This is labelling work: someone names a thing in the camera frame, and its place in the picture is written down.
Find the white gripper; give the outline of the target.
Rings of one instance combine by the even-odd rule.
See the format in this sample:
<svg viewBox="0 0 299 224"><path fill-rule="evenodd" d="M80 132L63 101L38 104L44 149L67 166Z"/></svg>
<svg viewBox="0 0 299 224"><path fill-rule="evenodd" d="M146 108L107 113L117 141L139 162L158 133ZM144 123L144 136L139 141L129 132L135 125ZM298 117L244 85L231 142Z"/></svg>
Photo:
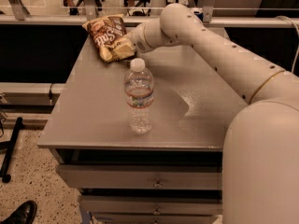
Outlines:
<svg viewBox="0 0 299 224"><path fill-rule="evenodd" d="M135 55L135 49L139 52L147 52L148 45L144 36L144 24L139 24L126 36L118 38L113 43L112 61L120 61Z"/></svg>

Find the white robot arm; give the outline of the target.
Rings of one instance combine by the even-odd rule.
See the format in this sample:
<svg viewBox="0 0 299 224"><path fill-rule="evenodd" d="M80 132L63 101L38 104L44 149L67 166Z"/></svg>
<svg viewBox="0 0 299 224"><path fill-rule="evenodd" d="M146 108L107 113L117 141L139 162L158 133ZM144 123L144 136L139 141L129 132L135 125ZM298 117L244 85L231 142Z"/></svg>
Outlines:
<svg viewBox="0 0 299 224"><path fill-rule="evenodd" d="M139 52L190 46L243 100L224 139L222 223L298 224L298 77L209 30L181 4L127 38Z"/></svg>

